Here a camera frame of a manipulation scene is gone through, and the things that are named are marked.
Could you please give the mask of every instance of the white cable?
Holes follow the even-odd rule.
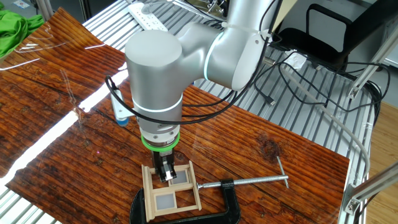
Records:
[[[234,25],[234,24],[229,24],[229,23],[227,23],[227,22],[222,22],[222,23],[221,23],[221,26],[224,27],[224,28],[240,29],[240,30],[243,30],[243,31],[245,31],[245,32],[252,32],[252,33],[255,33],[255,34],[261,34],[261,35],[263,35],[263,36],[265,36],[265,37],[272,37],[272,35],[271,35],[270,33],[268,33],[268,29],[265,29],[265,30],[256,30],[256,29],[252,29],[252,28],[249,28],[249,27],[244,27],[244,26],[238,26],[238,25]]]
[[[286,71],[284,68],[280,68],[282,70],[283,75],[286,75],[292,82],[296,84],[296,86],[301,89],[314,103],[320,103],[309,91],[307,91],[304,86],[302,86],[295,78],[293,78],[288,71]],[[365,174],[366,176],[369,173],[370,167],[371,167],[371,161],[369,160],[368,152],[366,151],[365,147],[362,145],[361,141],[343,124],[341,123],[336,117],[332,115],[331,112],[329,112],[323,105],[317,105],[325,114],[327,114],[336,124],[338,124],[342,130],[344,130],[353,140],[354,142],[358,145],[358,147],[361,149],[362,155],[365,160]]]

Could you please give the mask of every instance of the gray square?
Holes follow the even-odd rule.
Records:
[[[174,208],[174,194],[156,195],[156,209],[170,209]]]

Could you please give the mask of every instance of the metal rod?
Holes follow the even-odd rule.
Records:
[[[50,19],[49,10],[47,9],[47,5],[44,0],[36,0],[37,7],[39,7],[40,12],[43,15],[44,21],[48,21]]]
[[[51,6],[51,3],[50,3],[50,0],[45,0],[44,4],[45,4],[45,7],[47,8],[47,10],[49,12],[49,15],[50,15],[50,18],[51,18],[54,15],[54,12],[52,10],[52,6]]]
[[[345,212],[354,215],[361,202],[396,182],[398,182],[398,161],[357,187],[349,184],[346,189],[347,196],[343,200]]]
[[[214,9],[214,7],[217,5],[217,1],[213,1],[213,3],[211,3],[211,4],[208,4],[207,5],[207,7],[209,7],[209,10],[208,10],[208,12],[211,12],[213,9]]]
[[[282,163],[280,162],[279,156],[277,156],[276,158],[278,159],[278,163],[279,163],[280,171],[282,171],[282,175],[285,175],[285,171],[284,171],[284,168],[282,167]],[[285,179],[285,185],[287,188],[289,188],[289,184],[287,183],[286,179]]]
[[[352,195],[353,198],[364,201],[396,182],[398,182],[398,161],[357,186]]]
[[[395,28],[393,33],[388,39],[381,45],[380,49],[374,55],[372,63],[383,63],[388,55],[394,50],[395,46],[398,45],[398,27]],[[365,83],[372,77],[373,73],[377,70],[378,66],[368,65],[363,73],[355,79],[355,82],[351,85],[351,90],[348,93],[348,97],[354,99],[359,93]]]
[[[241,184],[255,184],[261,182],[272,182],[277,180],[287,180],[289,177],[287,175],[278,175],[272,177],[257,177],[251,179],[241,179],[241,180],[234,180],[234,185],[241,185]],[[198,189],[206,189],[210,187],[221,187],[221,182],[214,182],[214,183],[207,183],[207,184],[198,184]]]

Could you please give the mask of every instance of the power strip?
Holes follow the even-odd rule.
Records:
[[[144,30],[162,30],[162,31],[169,31],[166,26],[153,14],[143,14],[141,12],[142,8],[144,7],[144,3],[139,2],[135,4],[131,4],[128,6],[128,10],[130,14],[135,18],[138,24]]]

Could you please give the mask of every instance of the green ring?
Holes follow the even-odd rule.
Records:
[[[141,135],[141,141],[144,144],[144,146],[146,148],[148,148],[149,150],[151,150],[151,151],[154,151],[154,152],[167,152],[167,151],[172,150],[178,144],[178,142],[180,141],[180,133],[178,132],[177,138],[174,141],[174,143],[169,145],[169,146],[166,146],[166,147],[151,146],[150,144],[148,144],[148,142],[144,139],[144,137],[142,135]]]

